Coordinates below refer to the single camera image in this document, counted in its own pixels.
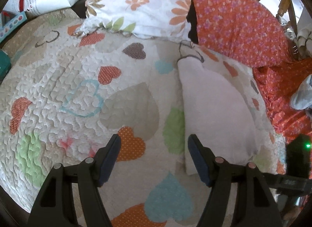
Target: brown heart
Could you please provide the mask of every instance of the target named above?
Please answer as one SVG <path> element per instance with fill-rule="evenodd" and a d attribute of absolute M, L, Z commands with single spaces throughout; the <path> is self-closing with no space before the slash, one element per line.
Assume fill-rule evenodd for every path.
<path fill-rule="evenodd" d="M 146 58 L 146 53 L 143 51 L 143 48 L 144 46 L 141 43 L 132 43 L 122 52 L 133 59 L 143 60 Z"/>

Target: gray heart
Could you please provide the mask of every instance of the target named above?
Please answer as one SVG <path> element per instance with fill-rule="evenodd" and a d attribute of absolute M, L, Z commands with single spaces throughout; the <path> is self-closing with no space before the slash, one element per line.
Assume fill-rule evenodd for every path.
<path fill-rule="evenodd" d="M 51 67 L 51 63 L 44 64 L 44 65 L 37 67 L 35 70 L 33 82 L 39 83 L 50 67 Z"/>
<path fill-rule="evenodd" d="M 156 133 L 158 106 L 146 83 L 120 90 L 105 100 L 99 119 L 107 129 L 128 126 L 144 141 Z"/>

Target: floral pillowcase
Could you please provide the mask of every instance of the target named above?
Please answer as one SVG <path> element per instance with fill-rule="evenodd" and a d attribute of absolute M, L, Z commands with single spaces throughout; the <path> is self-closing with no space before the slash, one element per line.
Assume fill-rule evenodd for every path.
<path fill-rule="evenodd" d="M 87 19 L 78 29 L 80 34 L 105 27 L 141 38 L 188 40 L 191 25 L 186 16 L 191 0 L 87 0 L 85 5 Z"/>

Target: orange flower print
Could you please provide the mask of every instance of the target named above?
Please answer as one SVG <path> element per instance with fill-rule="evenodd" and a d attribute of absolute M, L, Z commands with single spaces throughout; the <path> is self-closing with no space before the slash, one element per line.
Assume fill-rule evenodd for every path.
<path fill-rule="evenodd" d="M 126 0 L 126 3 L 131 4 L 131 10 L 135 11 L 141 5 L 148 4 L 149 0 Z"/>
<path fill-rule="evenodd" d="M 183 23 L 181 25 L 180 31 L 182 31 L 185 28 L 185 21 L 186 21 L 186 16 L 188 14 L 188 11 L 191 6 L 191 0 L 179 0 L 176 2 L 177 5 L 179 5 L 182 8 L 173 8 L 171 12 L 177 16 L 173 17 L 169 24 L 170 25 L 178 25 L 180 23 Z"/>

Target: blue heart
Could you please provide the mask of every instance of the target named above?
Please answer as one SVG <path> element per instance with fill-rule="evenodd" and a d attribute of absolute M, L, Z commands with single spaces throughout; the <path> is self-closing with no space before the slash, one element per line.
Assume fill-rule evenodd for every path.
<path fill-rule="evenodd" d="M 162 60 L 155 62 L 155 68 L 158 70 L 158 73 L 161 75 L 169 74 L 174 69 L 171 62 L 166 62 Z"/>
<path fill-rule="evenodd" d="M 96 90 L 94 91 L 94 94 L 93 96 L 96 97 L 98 100 L 99 100 L 99 104 L 98 106 L 95 108 L 95 110 L 93 112 L 89 112 L 88 114 L 86 115 L 81 115 L 81 114 L 77 114 L 77 113 L 74 113 L 73 111 L 67 109 L 67 105 L 69 103 L 69 101 L 71 101 L 72 97 L 75 95 L 76 91 L 79 89 L 79 87 L 82 85 L 82 84 L 87 84 L 87 83 L 91 83 L 93 84 L 95 87 L 96 87 Z M 97 80 L 92 80 L 92 79 L 88 79 L 88 80 L 84 80 L 82 81 L 78 86 L 77 88 L 74 90 L 74 92 L 71 94 L 71 96 L 67 99 L 65 99 L 63 105 L 61 106 L 60 110 L 63 110 L 65 112 L 69 112 L 71 113 L 72 115 L 75 115 L 75 116 L 78 116 L 78 117 L 85 117 L 85 118 L 89 118 L 89 117 L 93 117 L 94 115 L 96 115 L 98 112 L 101 111 L 102 109 L 102 106 L 103 106 L 103 103 L 104 103 L 104 100 L 103 98 L 97 94 L 97 91 L 99 90 L 99 81 Z"/>
<path fill-rule="evenodd" d="M 162 223 L 169 218 L 187 219 L 193 213 L 193 202 L 187 190 L 169 173 L 149 194 L 144 211 L 150 221 Z"/>

